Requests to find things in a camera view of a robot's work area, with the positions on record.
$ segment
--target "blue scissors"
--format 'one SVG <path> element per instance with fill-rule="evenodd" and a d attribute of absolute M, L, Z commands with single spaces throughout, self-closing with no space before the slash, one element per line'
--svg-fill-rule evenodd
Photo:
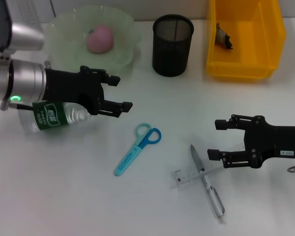
<path fill-rule="evenodd" d="M 147 127 L 147 131 L 144 134 L 139 134 L 139 129 L 141 127 Z M 158 139 L 155 141 L 149 140 L 149 137 L 153 132 L 158 133 Z M 148 145 L 148 144 L 156 144 L 162 139 L 162 133 L 157 128 L 152 128 L 152 126 L 148 123 L 141 123 L 136 128 L 136 135 L 137 140 L 132 146 L 131 150 L 124 156 L 123 160 L 119 163 L 117 168 L 115 169 L 115 175 L 121 176 L 123 172 L 130 166 L 130 164 L 134 161 L 134 159 L 137 158 L 139 153 L 142 151 L 142 149 Z"/>

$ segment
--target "white tabletop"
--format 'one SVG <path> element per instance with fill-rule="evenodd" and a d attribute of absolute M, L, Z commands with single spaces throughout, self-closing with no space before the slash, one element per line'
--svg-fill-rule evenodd
<path fill-rule="evenodd" d="M 133 68 L 119 75 L 118 87 L 104 87 L 107 98 L 132 101 L 130 113 L 25 136 L 17 112 L 0 111 L 0 236 L 295 235 L 295 174 L 286 172 L 293 160 L 211 175 L 224 224 L 200 182 L 177 188 L 171 175 L 193 164 L 190 144 L 207 158 L 208 148 L 228 150 L 243 141 L 242 131 L 216 131 L 216 119 L 263 115 L 273 125 L 295 125 L 295 19 L 284 22 L 280 67 L 264 83 L 204 76 L 204 21 L 194 21 L 186 72 L 159 76 L 151 66 L 152 22 L 138 22 L 143 40 Z M 15 58 L 43 62 L 46 55 Z M 159 128 L 163 139 L 116 177 L 141 122 Z"/>

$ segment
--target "yellow plastic container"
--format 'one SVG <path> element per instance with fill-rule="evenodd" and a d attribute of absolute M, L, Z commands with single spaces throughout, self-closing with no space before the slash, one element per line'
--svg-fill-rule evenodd
<path fill-rule="evenodd" d="M 233 49 L 216 45 L 216 23 Z M 286 32 L 278 0 L 210 0 L 206 72 L 218 80 L 255 82 L 279 66 Z"/>

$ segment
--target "silver pen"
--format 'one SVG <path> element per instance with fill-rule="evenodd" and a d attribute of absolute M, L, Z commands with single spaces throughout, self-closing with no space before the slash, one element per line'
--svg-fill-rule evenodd
<path fill-rule="evenodd" d="M 217 217 L 221 218 L 224 216 L 224 212 L 225 212 L 225 209 L 223 207 L 221 199 L 219 198 L 215 188 L 213 188 L 212 184 L 210 183 L 210 180 L 207 176 L 205 167 L 204 167 L 204 165 L 203 165 L 203 163 L 202 163 L 202 161 L 201 161 L 201 159 L 200 159 L 200 157 L 193 145 L 190 146 L 190 150 L 191 150 L 192 158 L 193 158 L 193 160 L 196 164 L 196 167 L 199 171 L 202 182 L 206 188 L 206 192 L 211 200 L 214 211 L 215 211 Z"/>

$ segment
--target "scissor handle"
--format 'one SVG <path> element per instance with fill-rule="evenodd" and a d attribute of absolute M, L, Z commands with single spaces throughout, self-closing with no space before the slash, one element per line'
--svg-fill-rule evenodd
<path fill-rule="evenodd" d="M 153 132 L 158 133 L 158 139 L 152 141 L 152 140 L 149 139 L 149 137 L 152 135 Z M 139 147 L 143 149 L 146 145 L 148 145 L 148 144 L 156 144 L 156 143 L 158 143 L 159 141 L 161 141 L 161 139 L 162 139 L 162 133 L 161 133 L 161 131 L 159 131 L 158 128 L 153 128 L 153 129 L 151 129 L 151 130 L 147 133 L 147 135 L 143 138 L 143 140 L 141 141 Z"/>
<path fill-rule="evenodd" d="M 141 127 L 147 127 L 147 131 L 144 133 L 144 134 L 139 134 L 139 129 Z M 142 142 L 143 138 L 148 134 L 148 132 L 152 129 L 152 126 L 149 124 L 149 123 L 141 123 L 141 124 L 138 124 L 137 128 L 136 128 L 136 135 L 137 135 L 137 140 L 136 142 L 134 143 L 135 145 L 139 145 L 140 142 Z"/>

